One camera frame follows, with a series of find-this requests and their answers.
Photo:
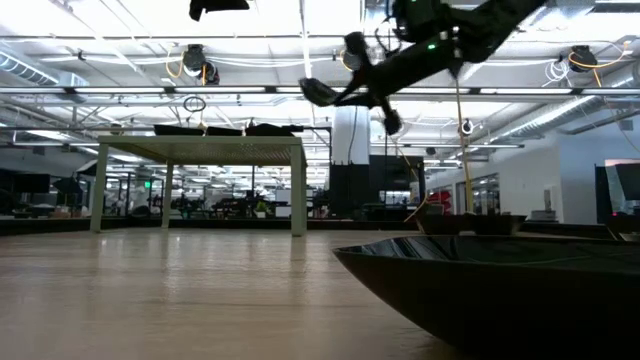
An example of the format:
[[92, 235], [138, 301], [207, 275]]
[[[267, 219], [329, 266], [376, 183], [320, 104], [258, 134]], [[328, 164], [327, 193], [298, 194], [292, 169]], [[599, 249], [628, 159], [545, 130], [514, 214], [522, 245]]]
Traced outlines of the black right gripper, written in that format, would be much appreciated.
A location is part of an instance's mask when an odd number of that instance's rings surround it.
[[[359, 50], [366, 43], [364, 35], [353, 32], [345, 37], [348, 48]], [[397, 54], [373, 65], [354, 71], [345, 90], [332, 105], [380, 107], [384, 113], [384, 126], [389, 135], [396, 134], [401, 118], [388, 97], [422, 79], [452, 67], [458, 60], [457, 36], [453, 30], [442, 31], [416, 43]]]

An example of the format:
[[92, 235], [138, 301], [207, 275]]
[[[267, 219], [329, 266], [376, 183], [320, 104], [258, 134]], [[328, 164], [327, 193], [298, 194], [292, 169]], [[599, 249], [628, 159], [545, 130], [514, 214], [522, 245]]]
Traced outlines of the mint green perforated small table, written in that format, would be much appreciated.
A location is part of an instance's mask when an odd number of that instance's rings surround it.
[[90, 230], [102, 228], [106, 167], [110, 149], [131, 153], [167, 167], [161, 227], [170, 223], [169, 206], [176, 165], [268, 166], [291, 168], [291, 234], [307, 232], [306, 158], [298, 137], [228, 136], [100, 136]]

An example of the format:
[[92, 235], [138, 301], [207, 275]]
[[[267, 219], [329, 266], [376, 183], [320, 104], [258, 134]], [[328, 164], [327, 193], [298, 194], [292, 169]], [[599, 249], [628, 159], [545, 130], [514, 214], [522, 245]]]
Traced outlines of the red background object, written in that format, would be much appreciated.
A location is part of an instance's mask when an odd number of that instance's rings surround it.
[[429, 204], [442, 205], [446, 210], [449, 210], [451, 208], [451, 199], [452, 195], [449, 190], [440, 190], [431, 193], [427, 201]]

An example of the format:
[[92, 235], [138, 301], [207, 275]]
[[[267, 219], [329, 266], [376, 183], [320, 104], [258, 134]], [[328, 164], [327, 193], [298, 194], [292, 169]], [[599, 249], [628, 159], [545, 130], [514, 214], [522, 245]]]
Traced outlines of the dark background monitor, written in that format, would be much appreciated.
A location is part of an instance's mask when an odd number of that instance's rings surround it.
[[595, 167], [596, 219], [640, 218], [640, 162], [622, 160]]

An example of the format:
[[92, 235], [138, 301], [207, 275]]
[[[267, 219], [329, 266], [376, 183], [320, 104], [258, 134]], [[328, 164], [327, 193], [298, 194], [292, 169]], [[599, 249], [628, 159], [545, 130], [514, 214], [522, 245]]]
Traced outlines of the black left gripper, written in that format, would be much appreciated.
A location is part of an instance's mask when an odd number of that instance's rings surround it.
[[250, 8], [246, 0], [190, 0], [189, 17], [199, 22], [203, 13], [244, 11]]

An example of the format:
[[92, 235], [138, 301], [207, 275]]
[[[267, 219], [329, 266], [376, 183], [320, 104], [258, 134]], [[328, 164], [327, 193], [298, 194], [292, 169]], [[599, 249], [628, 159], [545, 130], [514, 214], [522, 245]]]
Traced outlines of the black leaf-shaped mini plate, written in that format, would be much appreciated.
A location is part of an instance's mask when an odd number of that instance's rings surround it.
[[319, 107], [333, 105], [338, 97], [335, 90], [316, 78], [302, 78], [299, 80], [299, 86], [304, 97]]
[[640, 244], [420, 235], [336, 248], [409, 321], [476, 356], [640, 360]]
[[245, 135], [254, 137], [294, 137], [294, 134], [287, 127], [268, 123], [247, 127], [245, 129]]

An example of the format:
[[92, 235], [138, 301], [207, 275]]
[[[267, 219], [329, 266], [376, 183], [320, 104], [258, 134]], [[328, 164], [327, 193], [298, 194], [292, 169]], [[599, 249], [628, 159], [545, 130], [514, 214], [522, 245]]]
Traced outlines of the dark background screen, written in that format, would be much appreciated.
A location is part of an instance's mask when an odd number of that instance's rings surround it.
[[48, 193], [51, 186], [49, 174], [15, 174], [13, 190], [16, 193], [43, 194]]

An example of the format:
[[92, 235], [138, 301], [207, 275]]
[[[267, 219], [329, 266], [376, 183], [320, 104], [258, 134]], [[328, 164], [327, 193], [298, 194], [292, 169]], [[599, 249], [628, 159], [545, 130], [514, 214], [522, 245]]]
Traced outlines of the silver ventilation duct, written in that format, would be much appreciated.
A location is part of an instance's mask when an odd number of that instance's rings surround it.
[[61, 100], [83, 104], [85, 95], [76, 91], [78, 87], [87, 87], [89, 82], [74, 72], [47, 67], [28, 56], [0, 46], [0, 73], [9, 74], [26, 81], [26, 90], [18, 94], [27, 94], [33, 90], [34, 95], [55, 95]]

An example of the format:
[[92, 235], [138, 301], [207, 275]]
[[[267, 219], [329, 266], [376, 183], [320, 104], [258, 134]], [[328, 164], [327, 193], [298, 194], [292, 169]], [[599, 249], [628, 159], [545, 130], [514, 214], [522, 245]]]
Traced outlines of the white building column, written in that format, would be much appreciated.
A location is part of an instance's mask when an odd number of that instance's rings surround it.
[[332, 122], [332, 162], [368, 165], [369, 156], [369, 109], [364, 106], [337, 107]]

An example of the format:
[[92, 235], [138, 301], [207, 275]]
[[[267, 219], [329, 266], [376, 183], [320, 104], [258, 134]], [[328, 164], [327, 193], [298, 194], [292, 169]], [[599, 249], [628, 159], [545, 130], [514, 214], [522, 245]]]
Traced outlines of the black background cabinet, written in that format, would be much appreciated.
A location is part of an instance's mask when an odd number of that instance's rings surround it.
[[329, 171], [329, 213], [355, 221], [403, 221], [422, 201], [421, 157], [370, 155], [368, 164]]

